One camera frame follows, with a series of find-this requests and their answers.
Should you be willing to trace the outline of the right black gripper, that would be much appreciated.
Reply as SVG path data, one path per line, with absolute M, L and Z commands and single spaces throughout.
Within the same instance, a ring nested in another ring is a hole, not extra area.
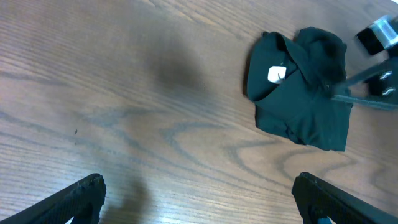
M 362 81 L 364 81 L 368 87 L 368 94 L 365 98 L 334 95 L 331 99 L 345 103 L 356 103 L 380 110 L 397 109 L 396 102 L 391 103 L 380 100 L 392 98 L 397 92 L 397 57 L 391 57 L 359 72 L 340 83 L 340 87 L 348 88 Z

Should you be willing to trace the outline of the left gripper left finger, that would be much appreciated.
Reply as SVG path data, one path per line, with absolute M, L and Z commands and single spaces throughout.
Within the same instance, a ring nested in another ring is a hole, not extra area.
M 1 224 L 97 224 L 106 196 L 103 176 L 97 173 L 69 185 Z

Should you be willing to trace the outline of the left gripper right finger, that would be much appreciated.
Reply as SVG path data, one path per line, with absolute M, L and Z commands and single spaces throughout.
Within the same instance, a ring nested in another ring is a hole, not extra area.
M 292 195 L 304 224 L 397 224 L 397 217 L 308 172 L 302 172 L 295 178 Z

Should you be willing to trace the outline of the black t-shirt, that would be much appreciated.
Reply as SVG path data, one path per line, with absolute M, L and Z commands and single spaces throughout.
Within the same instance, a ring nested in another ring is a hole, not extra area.
M 331 99 L 346 79 L 346 44 L 308 27 L 290 39 L 264 32 L 249 56 L 246 95 L 260 130 L 324 151 L 344 151 L 353 105 Z

